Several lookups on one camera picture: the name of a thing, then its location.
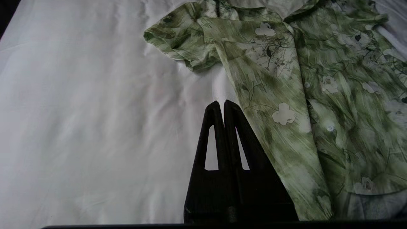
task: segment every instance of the white fabric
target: white fabric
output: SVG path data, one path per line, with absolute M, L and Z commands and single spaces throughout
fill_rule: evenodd
M 183 222 L 205 107 L 237 102 L 220 64 L 144 41 L 186 1 L 21 1 L 0 42 L 0 228 Z

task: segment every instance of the leaf print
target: leaf print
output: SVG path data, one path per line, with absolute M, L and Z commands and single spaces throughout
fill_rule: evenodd
M 267 56 L 268 56 L 268 57 L 271 57 L 271 50 L 270 50 L 270 47 L 267 47 L 266 53 L 267 53 Z
M 148 32 L 144 33 L 144 39 L 146 39 L 146 41 L 150 41 L 153 38 L 154 38 L 153 34 L 148 33 Z
M 260 27 L 256 28 L 254 32 L 259 36 L 266 35 L 268 37 L 272 37 L 276 34 L 274 29 L 271 28 L 271 25 L 269 23 L 264 22 L 262 22 L 260 24 Z
M 262 92 L 267 92 L 266 91 L 266 87 L 264 87 L 264 84 L 259 84 L 258 88 L 262 91 Z
M 367 90 L 369 93 L 376 93 L 380 95 L 382 93 L 382 88 L 376 82 L 369 81 L 367 83 L 362 83 L 363 89 Z
M 295 112 L 290 110 L 290 106 L 287 103 L 280 103 L 278 105 L 278 111 L 274 112 L 272 117 L 276 123 L 285 126 L 287 123 L 293 123 L 295 121 Z
M 266 140 L 267 142 L 271 142 L 271 141 L 272 141 L 273 137 L 272 137 L 272 135 L 271 135 L 271 130 L 270 130 L 269 128 L 266 128 L 266 129 L 264 130 L 264 138 L 265 138 L 265 140 Z
M 163 22 L 165 22 L 165 23 L 170 23 L 172 20 L 171 20 L 171 18 L 164 18 L 163 19 Z
M 265 111 L 257 110 L 257 113 L 263 118 L 268 118 L 269 117 Z
M 150 31 L 154 36 L 158 36 L 158 37 L 162 37 L 162 38 L 166 38 L 166 39 L 174 38 L 176 35 L 176 33 L 174 31 L 169 30 L 169 29 L 157 29 L 157 28 L 151 27 Z
M 374 46 L 374 43 L 372 42 L 372 39 L 369 37 L 369 35 L 366 33 L 362 33 L 361 31 L 355 31 L 355 33 L 352 35 L 338 33 L 337 38 L 340 44 L 347 46 L 353 51 L 356 51 L 356 54 L 364 55 L 368 52 L 366 51 L 366 47 Z
M 246 91 L 249 91 L 249 89 L 245 85 L 242 85 L 242 89 L 246 90 Z
M 344 163 L 342 163 L 342 162 L 338 161 L 337 159 L 333 158 L 331 155 L 329 155 L 329 154 L 327 154 L 325 152 L 319 151 L 319 150 L 317 152 L 318 152 L 318 155 L 320 157 L 324 157 L 324 158 L 332 161 L 333 163 L 335 163 L 337 166 L 339 166 L 339 167 L 341 167 L 343 169 L 346 169 Z
M 319 82 L 321 84 L 322 91 L 328 91 L 329 93 L 336 93 L 338 91 L 338 84 L 336 83 L 336 80 L 331 77 L 331 76 L 324 76 L 322 78 L 322 82 Z

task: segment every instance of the wrinkled sheet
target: wrinkled sheet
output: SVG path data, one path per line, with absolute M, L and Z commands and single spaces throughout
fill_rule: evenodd
M 186 1 L 21 1 L 0 42 L 0 228 L 183 221 L 205 107 L 237 102 L 220 65 L 144 41 Z

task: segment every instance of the white flower print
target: white flower print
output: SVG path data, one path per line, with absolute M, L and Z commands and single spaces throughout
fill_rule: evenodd
M 276 123 L 285 126 L 287 123 L 293 123 L 295 121 L 295 112 L 290 110 L 290 106 L 287 103 L 280 103 L 278 105 L 278 111 L 274 112 L 272 117 Z
M 351 48 L 352 50 L 358 52 L 367 52 L 366 45 L 370 42 L 370 38 L 366 33 L 358 32 L 355 35 L 347 35 L 343 33 L 338 33 L 338 42 L 342 45 Z
M 338 35 L 338 34 L 339 34 L 338 26 L 337 26 L 337 25 L 331 24 L 330 27 L 331 27 L 331 29 L 332 29 L 333 35 Z
M 276 34 L 274 29 L 271 28 L 269 23 L 261 23 L 260 27 L 256 28 L 255 33 L 259 36 L 266 35 L 272 37 Z
M 336 83 L 336 80 L 331 76 L 324 76 L 322 78 L 322 82 L 319 83 L 321 84 L 322 91 L 328 91 L 329 93 L 339 92 L 337 89 L 338 84 Z
M 382 93 L 382 88 L 373 81 L 369 81 L 367 83 L 362 83 L 362 87 L 363 89 L 365 89 L 366 91 L 368 91 L 369 93 L 376 93 L 378 95 L 380 95 Z
M 407 103 L 395 99 L 386 102 L 385 110 L 389 112 L 389 118 L 407 131 Z
M 373 26 L 370 25 L 370 24 L 368 24 L 368 25 L 365 26 L 365 29 L 366 29 L 366 30 L 372 30 L 372 28 L 373 28 Z
M 353 185 L 353 192 L 357 194 L 373 194 L 376 192 L 374 182 L 368 177 L 362 177 L 362 182 Z

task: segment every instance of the floral pattern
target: floral pattern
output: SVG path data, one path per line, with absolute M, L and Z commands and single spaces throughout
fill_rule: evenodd
M 338 84 L 331 76 L 324 76 L 322 82 L 320 82 L 322 91 L 328 91 L 329 93 L 335 93 L 338 91 Z
M 284 20 L 190 2 L 144 33 L 191 70 L 223 64 L 302 220 L 330 218 L 341 192 L 407 188 L 407 63 L 375 31 L 387 18 L 371 1 L 317 2 Z
M 278 105 L 278 111 L 274 112 L 272 117 L 276 123 L 285 126 L 287 123 L 295 121 L 295 112 L 290 110 L 290 106 L 287 103 L 281 103 Z
M 262 22 L 260 24 L 260 27 L 256 28 L 256 30 L 254 32 L 259 36 L 266 35 L 266 36 L 269 36 L 269 37 L 272 37 L 272 36 L 274 36 L 276 34 L 274 29 L 271 28 L 270 24 L 265 23 L 265 22 Z

